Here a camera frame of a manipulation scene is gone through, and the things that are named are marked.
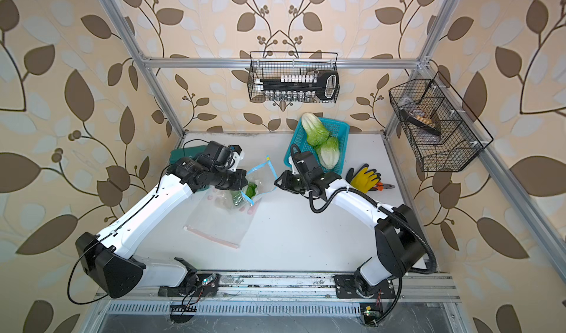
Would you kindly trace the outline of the clear blue-zip zipper bag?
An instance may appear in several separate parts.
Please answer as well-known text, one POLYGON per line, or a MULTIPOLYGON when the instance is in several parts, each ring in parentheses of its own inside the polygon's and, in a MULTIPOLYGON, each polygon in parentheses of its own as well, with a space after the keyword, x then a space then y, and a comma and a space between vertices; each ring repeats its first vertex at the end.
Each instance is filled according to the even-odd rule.
POLYGON ((255 215, 260 201, 275 190, 276 170, 267 156, 265 162, 255 166, 246 175, 248 185, 241 191, 217 191, 214 189, 215 206, 223 211, 244 212, 255 215))

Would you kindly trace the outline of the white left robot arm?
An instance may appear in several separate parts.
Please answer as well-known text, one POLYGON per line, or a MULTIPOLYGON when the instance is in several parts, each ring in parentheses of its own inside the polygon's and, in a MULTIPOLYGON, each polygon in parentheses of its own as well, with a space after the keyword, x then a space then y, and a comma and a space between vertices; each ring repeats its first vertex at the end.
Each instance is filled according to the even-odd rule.
POLYGON ((157 186, 126 214, 98 234, 85 232, 76 243, 77 265, 110 298, 121 298, 142 287, 166 287, 189 295, 197 287, 198 271, 185 259, 164 261, 136 256, 147 235, 180 203, 206 187, 241 191, 246 170, 238 164, 238 145, 210 141, 195 157, 166 166, 157 186))

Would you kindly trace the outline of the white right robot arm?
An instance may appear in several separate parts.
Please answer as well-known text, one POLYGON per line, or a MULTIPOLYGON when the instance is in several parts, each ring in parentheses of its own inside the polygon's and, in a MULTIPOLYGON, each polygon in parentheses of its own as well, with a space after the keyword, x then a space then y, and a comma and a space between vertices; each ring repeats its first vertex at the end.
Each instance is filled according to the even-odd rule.
POLYGON ((408 206, 393 207, 373 200, 336 173, 325 173, 315 156, 302 152, 296 144, 290 146, 290 162, 292 169, 276 179, 277 188, 307 198, 315 214, 335 205, 374 231, 377 254, 354 274, 361 289, 375 287, 387 279, 401 279, 407 273, 437 272, 438 261, 432 247, 423 232, 408 222, 407 213, 412 212, 408 206))

